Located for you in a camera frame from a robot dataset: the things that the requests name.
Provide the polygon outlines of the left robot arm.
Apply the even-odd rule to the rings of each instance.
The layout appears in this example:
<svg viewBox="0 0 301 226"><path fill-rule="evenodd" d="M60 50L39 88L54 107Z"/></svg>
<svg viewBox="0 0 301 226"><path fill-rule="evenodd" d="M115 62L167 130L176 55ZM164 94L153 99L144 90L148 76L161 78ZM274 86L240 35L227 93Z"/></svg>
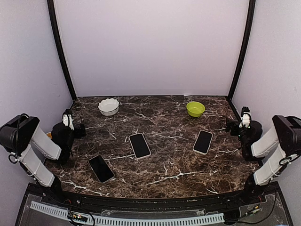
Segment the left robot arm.
<svg viewBox="0 0 301 226"><path fill-rule="evenodd" d="M56 205L66 202L60 179L46 168L35 149L57 164L63 165L72 154L75 139L86 135L84 123L73 124L72 113L65 111L63 121L54 125L50 135L40 127L38 117L17 115L0 128L0 144L9 153L12 164L19 163L28 176L48 190L48 198Z"/></svg>

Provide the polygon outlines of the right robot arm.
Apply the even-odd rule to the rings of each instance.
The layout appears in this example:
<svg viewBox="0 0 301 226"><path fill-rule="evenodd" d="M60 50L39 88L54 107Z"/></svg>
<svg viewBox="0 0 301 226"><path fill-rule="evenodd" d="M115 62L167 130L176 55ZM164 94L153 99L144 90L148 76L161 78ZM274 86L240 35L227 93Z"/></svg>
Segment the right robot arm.
<svg viewBox="0 0 301 226"><path fill-rule="evenodd" d="M273 126L262 132L262 125L244 113L240 121L226 119L226 132L237 136L242 156L246 161L262 161L264 164L246 180L239 197L250 204L264 188L279 177L286 167L301 156L301 120L296 116L275 115Z"/></svg>

